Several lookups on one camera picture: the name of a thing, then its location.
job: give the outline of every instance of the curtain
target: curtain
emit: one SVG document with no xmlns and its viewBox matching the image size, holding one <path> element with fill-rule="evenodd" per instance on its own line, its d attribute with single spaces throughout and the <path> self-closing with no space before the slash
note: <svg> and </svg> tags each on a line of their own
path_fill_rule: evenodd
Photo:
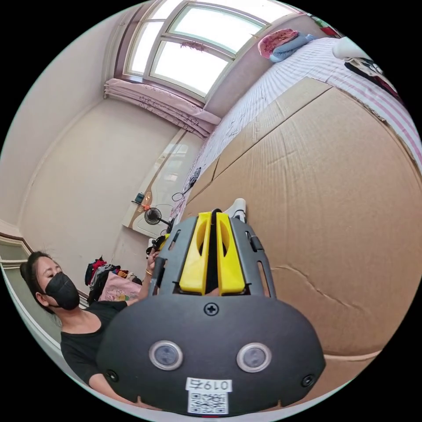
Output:
<svg viewBox="0 0 422 422">
<path fill-rule="evenodd" d="M 105 96 L 135 104 L 202 139 L 208 138 L 221 118 L 164 89 L 110 79 Z"/>
</svg>

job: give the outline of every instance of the black t-shirt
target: black t-shirt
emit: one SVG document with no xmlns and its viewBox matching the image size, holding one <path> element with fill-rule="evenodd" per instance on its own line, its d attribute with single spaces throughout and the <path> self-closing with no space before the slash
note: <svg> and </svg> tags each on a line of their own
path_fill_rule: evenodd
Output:
<svg viewBox="0 0 422 422">
<path fill-rule="evenodd" d="M 110 321 L 124 308 L 125 301 L 94 302 L 85 310 L 92 312 L 101 321 L 101 327 L 95 333 L 69 334 L 62 332 L 60 347 L 66 363 L 72 371 L 85 383 L 89 383 L 92 375 L 100 374 L 97 368 L 96 357 L 104 331 Z"/>
</svg>

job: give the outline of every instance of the woman's hair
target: woman's hair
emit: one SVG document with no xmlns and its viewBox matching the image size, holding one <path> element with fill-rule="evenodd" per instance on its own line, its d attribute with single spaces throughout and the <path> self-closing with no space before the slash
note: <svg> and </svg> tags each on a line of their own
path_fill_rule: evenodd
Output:
<svg viewBox="0 0 422 422">
<path fill-rule="evenodd" d="M 40 284 L 38 282 L 38 278 L 36 276 L 36 263 L 38 261 L 39 258 L 50 258 L 51 256 L 41 252 L 41 251 L 37 251 L 37 252 L 33 252 L 29 257 L 28 257 L 28 261 L 27 262 L 23 262 L 20 267 L 19 270 L 21 272 L 21 276 L 22 278 L 25 280 L 26 285 L 29 288 L 29 291 L 31 292 L 33 298 L 35 299 L 35 301 L 38 303 L 38 305 L 41 306 L 41 308 L 43 308 L 45 311 L 47 311 L 50 314 L 54 314 L 54 312 L 50 309 L 45 307 L 37 298 L 36 298 L 36 293 L 41 293 L 42 295 L 45 294 L 45 292 L 43 291 L 43 289 L 41 289 Z"/>
</svg>

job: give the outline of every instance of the label sticker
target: label sticker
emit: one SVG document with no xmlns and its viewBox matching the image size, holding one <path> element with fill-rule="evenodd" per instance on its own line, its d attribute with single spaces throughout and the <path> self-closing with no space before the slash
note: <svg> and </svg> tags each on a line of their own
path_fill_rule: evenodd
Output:
<svg viewBox="0 0 422 422">
<path fill-rule="evenodd" d="M 231 393 L 232 380 L 188 377 L 186 379 L 186 390 L 196 393 Z"/>
<path fill-rule="evenodd" d="M 188 413 L 196 415 L 227 415 L 228 393 L 194 393 L 188 391 Z"/>
<path fill-rule="evenodd" d="M 196 415 L 228 415 L 231 379 L 186 379 L 188 413 Z"/>
</svg>

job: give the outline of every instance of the pink bag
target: pink bag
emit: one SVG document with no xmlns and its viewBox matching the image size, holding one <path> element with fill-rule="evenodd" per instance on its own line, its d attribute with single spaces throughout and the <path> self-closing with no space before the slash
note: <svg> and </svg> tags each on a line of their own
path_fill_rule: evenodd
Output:
<svg viewBox="0 0 422 422">
<path fill-rule="evenodd" d="M 299 35 L 298 31 L 292 29 L 280 29 L 268 34 L 258 43 L 258 50 L 262 57 L 269 58 L 274 48 L 286 44 Z"/>
<path fill-rule="evenodd" d="M 131 300 L 138 297 L 141 285 L 109 272 L 99 300 Z"/>
</svg>

